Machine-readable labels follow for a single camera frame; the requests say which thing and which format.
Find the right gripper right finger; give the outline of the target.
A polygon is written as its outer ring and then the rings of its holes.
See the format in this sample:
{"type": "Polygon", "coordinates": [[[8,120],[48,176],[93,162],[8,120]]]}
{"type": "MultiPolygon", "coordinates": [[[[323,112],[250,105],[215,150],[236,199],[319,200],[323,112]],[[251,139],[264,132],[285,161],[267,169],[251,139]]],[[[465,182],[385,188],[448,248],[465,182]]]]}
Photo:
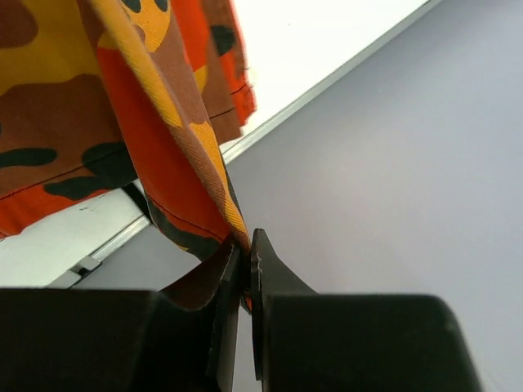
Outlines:
{"type": "Polygon", "coordinates": [[[263,376],[263,346],[266,337],[264,316],[269,295],[313,295],[316,292],[278,257],[263,229],[253,232],[250,251],[250,309],[252,315],[253,357],[258,381],[263,376]]]}

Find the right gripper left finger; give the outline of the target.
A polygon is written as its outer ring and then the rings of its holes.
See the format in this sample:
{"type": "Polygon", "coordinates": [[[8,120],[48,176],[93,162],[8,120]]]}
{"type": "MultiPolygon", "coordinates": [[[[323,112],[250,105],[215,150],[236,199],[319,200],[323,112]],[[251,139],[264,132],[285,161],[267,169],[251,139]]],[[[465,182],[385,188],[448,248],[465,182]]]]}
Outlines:
{"type": "Polygon", "coordinates": [[[231,391],[235,369],[242,251],[232,236],[189,273],[161,290],[177,312],[175,391],[231,391]]]}

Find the orange camouflage trousers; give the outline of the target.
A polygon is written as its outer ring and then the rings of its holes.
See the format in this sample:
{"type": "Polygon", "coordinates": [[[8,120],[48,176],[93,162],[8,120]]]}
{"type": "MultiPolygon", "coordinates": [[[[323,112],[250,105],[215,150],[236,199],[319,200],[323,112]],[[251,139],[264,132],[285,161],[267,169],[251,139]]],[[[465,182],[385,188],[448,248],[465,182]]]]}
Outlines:
{"type": "Polygon", "coordinates": [[[1,235],[138,180],[182,250],[248,251],[220,147],[253,111],[230,1],[4,1],[1,235]]]}

